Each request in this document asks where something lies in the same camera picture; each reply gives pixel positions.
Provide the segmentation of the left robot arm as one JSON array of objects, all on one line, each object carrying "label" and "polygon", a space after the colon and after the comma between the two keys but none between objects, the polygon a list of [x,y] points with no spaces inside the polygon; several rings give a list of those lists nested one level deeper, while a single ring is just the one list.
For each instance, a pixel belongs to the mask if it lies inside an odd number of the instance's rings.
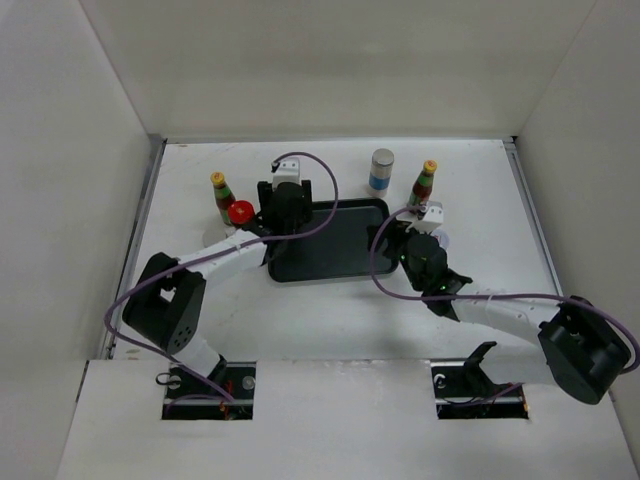
[{"label": "left robot arm", "polygon": [[312,219],[311,182],[258,183],[261,210],[237,200],[228,205],[227,217],[236,231],[226,239],[194,254],[170,257],[153,255],[140,281],[229,249],[225,256],[176,271],[133,294],[124,308],[124,322],[163,353],[193,370],[190,386],[206,399],[214,398],[224,387],[226,360],[210,347],[199,333],[198,324],[204,296],[235,275],[259,268],[286,249],[287,243],[271,236],[301,231]]}]

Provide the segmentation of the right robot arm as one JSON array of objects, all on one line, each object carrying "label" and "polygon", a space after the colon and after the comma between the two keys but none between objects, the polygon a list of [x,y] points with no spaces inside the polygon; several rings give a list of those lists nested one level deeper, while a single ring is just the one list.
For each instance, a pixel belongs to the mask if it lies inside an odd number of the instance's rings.
[{"label": "right robot arm", "polygon": [[558,386],[595,405],[615,380],[639,366],[639,343],[615,319],[579,296],[502,293],[485,288],[448,265],[438,240],[406,221],[388,220],[367,230],[370,253],[398,262],[414,290],[411,301],[434,315],[516,337],[530,350],[501,355],[485,342],[466,359],[464,384],[489,394],[500,384]]}]

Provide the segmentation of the red-lid chili jar front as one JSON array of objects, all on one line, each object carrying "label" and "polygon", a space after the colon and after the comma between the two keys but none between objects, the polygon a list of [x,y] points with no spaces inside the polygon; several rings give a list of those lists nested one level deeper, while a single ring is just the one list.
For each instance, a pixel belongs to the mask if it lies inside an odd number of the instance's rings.
[{"label": "red-lid chili jar front", "polygon": [[229,226],[241,227],[250,222],[256,213],[251,202],[236,200],[224,212],[225,223]]}]

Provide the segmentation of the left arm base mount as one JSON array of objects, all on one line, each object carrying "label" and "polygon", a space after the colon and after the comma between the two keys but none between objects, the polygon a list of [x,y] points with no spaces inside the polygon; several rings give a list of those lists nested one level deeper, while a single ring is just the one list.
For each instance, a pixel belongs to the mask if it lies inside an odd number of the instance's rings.
[{"label": "left arm base mount", "polygon": [[252,420],[257,364],[228,363],[215,383],[233,398],[197,380],[177,366],[159,373],[155,382],[164,389],[163,420],[245,421]]}]

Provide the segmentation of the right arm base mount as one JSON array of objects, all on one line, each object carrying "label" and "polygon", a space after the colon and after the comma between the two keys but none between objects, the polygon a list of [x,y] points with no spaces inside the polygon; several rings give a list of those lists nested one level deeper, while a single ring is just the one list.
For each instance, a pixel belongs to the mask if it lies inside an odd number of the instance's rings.
[{"label": "right arm base mount", "polygon": [[466,358],[431,362],[435,410],[439,420],[528,420],[528,406],[519,383],[494,383],[482,369],[497,346],[483,342]]}]

